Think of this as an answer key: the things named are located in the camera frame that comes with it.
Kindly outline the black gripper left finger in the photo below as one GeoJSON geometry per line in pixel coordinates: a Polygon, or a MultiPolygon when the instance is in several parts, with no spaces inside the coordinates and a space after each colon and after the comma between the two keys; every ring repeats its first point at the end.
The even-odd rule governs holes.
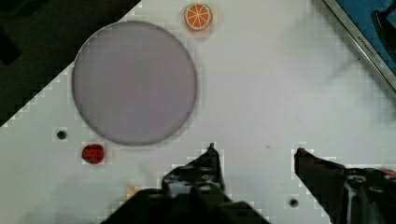
{"type": "Polygon", "coordinates": [[[162,189],[172,197],[189,194],[194,187],[203,186],[225,190],[220,156],[214,143],[210,143],[201,156],[174,168],[162,180],[162,189]]]}

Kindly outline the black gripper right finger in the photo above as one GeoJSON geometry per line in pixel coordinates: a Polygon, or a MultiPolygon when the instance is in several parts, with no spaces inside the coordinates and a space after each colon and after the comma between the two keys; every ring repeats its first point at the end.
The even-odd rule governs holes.
{"type": "Polygon", "coordinates": [[[375,168],[347,168],[303,148],[294,172],[332,224],[396,224],[395,176],[375,168]]]}

